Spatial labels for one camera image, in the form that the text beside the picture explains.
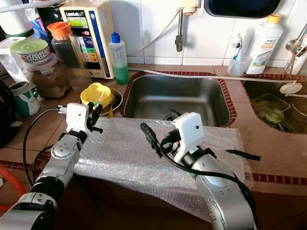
kitchen counter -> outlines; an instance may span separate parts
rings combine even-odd
[[[217,76],[226,76],[225,66],[166,66],[166,65],[130,65],[133,68],[142,68],[156,71],[192,71],[210,72]],[[266,68],[265,73],[281,74],[279,68]],[[125,92],[126,85],[117,85],[115,80],[98,80],[104,85]],[[246,175],[248,179],[254,179],[251,190],[263,193],[277,193],[285,195],[307,196],[307,135],[289,134],[269,127],[256,115],[251,102],[241,82],[236,80],[225,80],[227,88],[235,107],[237,118],[230,125],[237,128],[243,139],[245,151],[261,156],[261,161],[249,161],[253,175]],[[43,99],[40,114],[48,108],[56,107],[58,104],[76,102],[79,94],[69,92],[61,99]],[[33,163],[36,154],[45,146],[54,144],[62,132],[66,132],[66,121],[63,115],[51,112],[33,127],[27,142],[27,162]],[[121,117],[119,110],[114,116]],[[34,120],[22,119],[24,125],[20,128],[17,136],[5,147],[0,148],[0,160],[16,162],[11,165],[20,169],[22,162],[22,144],[24,133],[29,124]],[[21,170],[14,173],[26,183]]]

stainless steel sink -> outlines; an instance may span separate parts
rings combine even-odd
[[[199,113],[204,126],[223,126],[230,119],[223,90],[214,79],[143,75],[132,82],[123,106],[130,118],[166,120],[171,108],[181,114]]]
[[[303,85],[303,89],[298,92],[297,94],[306,94],[307,92],[307,82],[301,81],[300,82]],[[276,97],[284,100],[285,102],[289,103],[291,105],[293,99],[296,97],[288,96],[286,97],[284,94],[281,94],[279,92],[279,89],[281,86],[284,85],[284,83],[271,83],[271,82],[255,82],[255,81],[245,81],[244,83],[245,89],[251,99],[251,101],[257,97],[260,97],[264,94],[270,93],[275,95]],[[294,116],[295,116],[295,110],[294,108],[290,108],[286,111],[284,111],[284,119],[282,124],[283,131],[287,132],[306,132],[306,128],[304,127],[304,124],[302,122],[299,122]]]

black cord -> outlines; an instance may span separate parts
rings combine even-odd
[[[202,175],[202,176],[215,176],[215,177],[221,177],[230,181],[233,181],[235,183],[237,183],[237,185],[239,186],[244,198],[246,199],[248,205],[251,208],[251,211],[253,213],[253,217],[256,223],[256,226],[258,225],[258,219],[257,219],[257,215],[256,215],[256,203],[254,200],[254,197],[251,193],[251,191],[249,190],[249,188],[242,183],[237,177],[233,177],[224,173],[220,173],[220,172],[209,172],[209,171],[199,171],[199,170],[194,170],[194,169],[188,169],[185,166],[178,164],[177,162],[175,162],[173,159],[171,159],[165,152],[165,148],[163,147],[163,145],[166,144],[165,139],[162,140],[161,144],[160,144],[160,151],[161,154],[168,160],[168,162],[170,162],[172,165],[187,171],[189,173],[193,173],[193,174],[197,174],[197,175]]]
[[[40,157],[40,155],[42,155],[46,150],[52,148],[53,145],[49,145],[48,147],[44,148],[43,150],[41,150],[35,157],[34,159],[34,163],[33,163],[33,167],[32,167],[32,178],[33,178],[33,181],[35,183],[36,181],[36,165],[37,165],[37,161],[38,161],[38,158]]]
[[[23,164],[24,164],[24,172],[25,172],[25,176],[27,178],[27,181],[30,185],[30,187],[32,188],[33,186],[33,183],[31,181],[31,178],[30,178],[30,174],[28,172],[28,169],[27,169],[27,161],[26,161],[26,144],[27,144],[27,138],[28,138],[28,135],[29,135],[29,132],[32,128],[32,126],[38,121],[39,118],[41,118],[43,115],[45,115],[46,113],[48,112],[51,112],[51,111],[54,111],[54,110],[59,110],[59,108],[52,108],[52,109],[47,109],[46,111],[42,112],[40,115],[38,115],[34,121],[31,123],[31,125],[29,126],[29,128],[27,129],[26,133],[25,133],[25,136],[24,136],[24,145],[23,145]]]

dish soap bottle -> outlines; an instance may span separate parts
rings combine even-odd
[[[125,42],[120,40],[119,34],[113,32],[111,34],[111,42],[109,43],[112,65],[115,74],[116,83],[120,85],[128,84],[129,73],[126,57]]]
[[[278,24],[280,18],[281,16],[278,14],[271,14],[266,23],[257,25],[247,51],[247,56],[251,57],[252,62],[245,73],[260,74],[264,71],[265,65],[283,33],[283,28]]]

black strap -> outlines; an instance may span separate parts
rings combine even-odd
[[[232,153],[232,154],[235,154],[235,155],[238,155],[238,156],[241,156],[241,157],[244,157],[246,159],[254,160],[254,161],[260,161],[260,159],[261,159],[260,156],[252,155],[252,154],[242,152],[242,151],[239,151],[239,150],[235,150],[235,149],[228,149],[228,150],[225,150],[225,151]]]

